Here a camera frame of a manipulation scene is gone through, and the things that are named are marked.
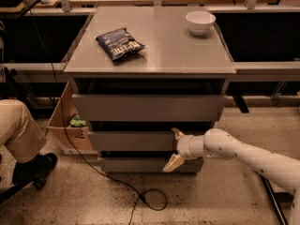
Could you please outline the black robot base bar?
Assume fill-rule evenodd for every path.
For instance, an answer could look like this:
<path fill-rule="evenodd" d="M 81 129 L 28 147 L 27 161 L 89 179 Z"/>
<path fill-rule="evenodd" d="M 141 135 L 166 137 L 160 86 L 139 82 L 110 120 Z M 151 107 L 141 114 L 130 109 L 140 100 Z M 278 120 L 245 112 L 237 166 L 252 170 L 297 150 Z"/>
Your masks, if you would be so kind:
<path fill-rule="evenodd" d="M 275 192 L 269 180 L 261 176 L 262 184 L 268 195 L 268 198 L 272 204 L 272 207 L 277 215 L 277 219 L 280 225 L 289 225 L 288 219 L 286 218 L 282 209 L 282 204 L 291 205 L 293 196 L 285 191 Z"/>

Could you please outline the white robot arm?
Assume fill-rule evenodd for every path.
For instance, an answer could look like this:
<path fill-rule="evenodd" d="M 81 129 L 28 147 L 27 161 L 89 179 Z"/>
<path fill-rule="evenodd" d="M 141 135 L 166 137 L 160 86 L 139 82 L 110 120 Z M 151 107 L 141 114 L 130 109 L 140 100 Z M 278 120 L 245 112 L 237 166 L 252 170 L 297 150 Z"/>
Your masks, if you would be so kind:
<path fill-rule="evenodd" d="M 289 225 L 300 225 L 300 161 L 298 159 L 240 142 L 219 128 L 211 128 L 199 136 L 186 135 L 177 128 L 173 128 L 172 131 L 177 140 L 177 152 L 172 154 L 163 168 L 165 173 L 176 170 L 187 160 L 236 158 L 293 196 Z"/>

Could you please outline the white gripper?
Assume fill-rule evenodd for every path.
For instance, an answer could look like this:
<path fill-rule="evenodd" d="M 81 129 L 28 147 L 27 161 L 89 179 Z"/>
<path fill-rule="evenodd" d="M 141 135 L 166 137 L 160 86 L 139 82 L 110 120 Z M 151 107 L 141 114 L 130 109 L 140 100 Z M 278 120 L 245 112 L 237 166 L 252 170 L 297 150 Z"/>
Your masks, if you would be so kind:
<path fill-rule="evenodd" d="M 172 154 L 169 161 L 163 168 L 165 173 L 170 173 L 175 169 L 179 168 L 185 163 L 185 159 L 196 159 L 201 156 L 201 137 L 193 135 L 185 135 L 178 128 L 173 127 L 172 132 L 174 133 L 177 142 L 178 155 Z"/>

